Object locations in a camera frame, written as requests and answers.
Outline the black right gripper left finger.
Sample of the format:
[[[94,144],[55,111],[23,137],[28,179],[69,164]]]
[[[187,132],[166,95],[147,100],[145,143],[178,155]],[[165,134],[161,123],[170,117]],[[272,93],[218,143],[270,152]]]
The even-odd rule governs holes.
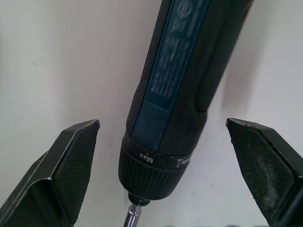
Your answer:
[[[91,175],[99,120],[63,130],[0,209],[2,227],[72,227]]]

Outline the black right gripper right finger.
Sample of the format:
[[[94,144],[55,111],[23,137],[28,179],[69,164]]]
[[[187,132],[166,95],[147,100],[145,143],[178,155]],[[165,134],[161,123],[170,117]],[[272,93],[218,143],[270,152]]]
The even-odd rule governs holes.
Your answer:
[[[303,158],[274,129],[228,118],[242,177],[271,227],[303,225]]]

